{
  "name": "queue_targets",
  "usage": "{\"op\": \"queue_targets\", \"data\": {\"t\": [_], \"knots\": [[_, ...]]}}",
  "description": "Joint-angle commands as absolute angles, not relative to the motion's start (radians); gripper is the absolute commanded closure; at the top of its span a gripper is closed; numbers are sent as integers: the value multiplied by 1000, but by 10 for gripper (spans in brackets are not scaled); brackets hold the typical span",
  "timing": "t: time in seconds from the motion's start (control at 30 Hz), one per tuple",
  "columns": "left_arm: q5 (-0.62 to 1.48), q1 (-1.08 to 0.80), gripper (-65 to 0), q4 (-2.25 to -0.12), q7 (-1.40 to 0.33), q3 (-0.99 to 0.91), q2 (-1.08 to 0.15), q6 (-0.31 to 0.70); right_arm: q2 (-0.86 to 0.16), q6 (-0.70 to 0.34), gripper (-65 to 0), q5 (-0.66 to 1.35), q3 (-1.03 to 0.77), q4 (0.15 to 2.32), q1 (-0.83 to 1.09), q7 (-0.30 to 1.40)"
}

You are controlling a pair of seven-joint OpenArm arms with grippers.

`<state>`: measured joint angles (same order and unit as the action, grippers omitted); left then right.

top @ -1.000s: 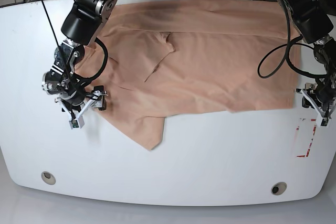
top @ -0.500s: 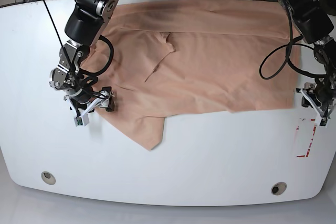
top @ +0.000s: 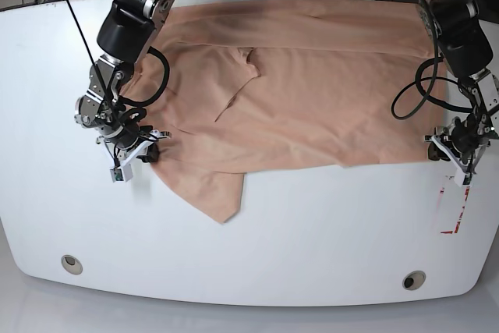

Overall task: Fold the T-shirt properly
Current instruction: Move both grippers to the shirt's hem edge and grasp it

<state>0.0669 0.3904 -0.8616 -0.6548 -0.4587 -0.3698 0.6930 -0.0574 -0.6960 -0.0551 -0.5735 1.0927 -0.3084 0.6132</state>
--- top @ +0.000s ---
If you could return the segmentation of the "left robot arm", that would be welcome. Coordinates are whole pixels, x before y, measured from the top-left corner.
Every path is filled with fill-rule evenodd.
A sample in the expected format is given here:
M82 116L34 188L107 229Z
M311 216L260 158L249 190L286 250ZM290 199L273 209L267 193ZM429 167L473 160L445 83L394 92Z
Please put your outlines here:
M480 26L477 0L418 1L434 56L416 70L412 85L422 99L402 118L409 119L426 102L465 114L464 119L455 117L450 125L436 127L424 140L429 144L428 158L450 161L456 168L455 183L467 186L491 141L498 138L498 81L487 68L493 50ZM437 71L441 63L452 75L450 83L469 100L469 107L450 105L432 96L434 84L440 80Z

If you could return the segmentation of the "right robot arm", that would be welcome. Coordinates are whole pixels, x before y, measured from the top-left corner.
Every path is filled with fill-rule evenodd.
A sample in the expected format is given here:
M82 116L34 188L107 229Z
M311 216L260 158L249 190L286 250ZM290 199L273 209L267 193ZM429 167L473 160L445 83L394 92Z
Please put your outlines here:
M111 177L126 182L133 176L131 163L139 159L155 163L159 159L157 143L168 132L141 121L164 93L170 74L165 56L153 47L175 0L112 0L111 8L99 33L97 44L102 55L92 60L90 84L76 102L75 121L85 129L95 129L97 143L110 159ZM147 99L136 101L120 91L135 73L137 64L147 55L155 57L163 69L159 88Z

